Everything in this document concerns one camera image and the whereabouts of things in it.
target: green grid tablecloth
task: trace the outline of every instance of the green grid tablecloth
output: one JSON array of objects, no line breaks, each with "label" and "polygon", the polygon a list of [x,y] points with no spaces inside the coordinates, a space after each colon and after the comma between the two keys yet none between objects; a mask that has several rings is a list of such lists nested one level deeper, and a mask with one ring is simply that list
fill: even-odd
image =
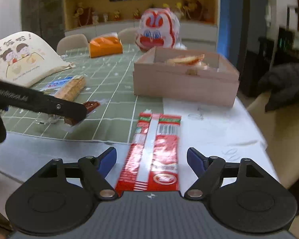
[{"label": "green grid tablecloth", "polygon": [[52,74],[32,88],[40,90],[51,81],[85,74],[87,85],[75,101],[106,99],[107,102],[69,132],[62,119],[57,123],[38,124],[42,117],[38,113],[10,107],[2,114],[7,131],[62,140],[130,143],[140,112],[150,109],[163,113],[162,98],[134,95],[134,62],[142,55],[137,46],[124,45],[123,54],[94,59],[85,48],[67,51],[66,55],[65,60],[74,63],[74,68]]}]

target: pink box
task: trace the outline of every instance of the pink box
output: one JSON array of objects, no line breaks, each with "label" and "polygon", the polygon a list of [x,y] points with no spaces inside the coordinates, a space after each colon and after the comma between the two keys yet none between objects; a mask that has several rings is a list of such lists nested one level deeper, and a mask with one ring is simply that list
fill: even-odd
[{"label": "pink box", "polygon": [[[168,65],[166,60],[205,55],[209,70]],[[232,107],[239,86],[239,72],[222,55],[202,50],[154,47],[134,63],[135,95],[166,97]]]}]

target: red and white lion mask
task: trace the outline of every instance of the red and white lion mask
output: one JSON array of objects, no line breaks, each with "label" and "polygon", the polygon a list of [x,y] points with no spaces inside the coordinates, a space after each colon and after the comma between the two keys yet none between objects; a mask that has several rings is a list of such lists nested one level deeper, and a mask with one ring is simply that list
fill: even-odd
[{"label": "red and white lion mask", "polygon": [[142,50],[155,46],[174,47],[179,35],[179,21],[170,9],[148,9],[140,20],[136,44]]}]

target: cartoon boy face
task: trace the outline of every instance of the cartoon boy face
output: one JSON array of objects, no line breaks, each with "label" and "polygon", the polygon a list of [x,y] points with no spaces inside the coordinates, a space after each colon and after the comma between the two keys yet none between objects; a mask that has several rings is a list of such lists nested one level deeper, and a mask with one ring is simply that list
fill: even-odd
[{"label": "cartoon boy face", "polygon": [[10,53],[7,54],[6,56],[6,61],[11,61],[13,58],[16,58],[17,55],[15,54],[15,52],[11,51]]},{"label": "cartoon boy face", "polygon": [[24,54],[29,54],[29,47],[25,46],[23,47],[20,52],[19,52],[21,55],[24,55]]}]

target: orange package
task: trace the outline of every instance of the orange package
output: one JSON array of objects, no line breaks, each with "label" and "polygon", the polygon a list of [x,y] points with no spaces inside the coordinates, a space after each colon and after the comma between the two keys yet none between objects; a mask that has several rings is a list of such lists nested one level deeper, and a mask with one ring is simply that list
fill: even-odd
[{"label": "orange package", "polygon": [[123,53],[123,46],[116,36],[96,37],[90,41],[90,57]]}]

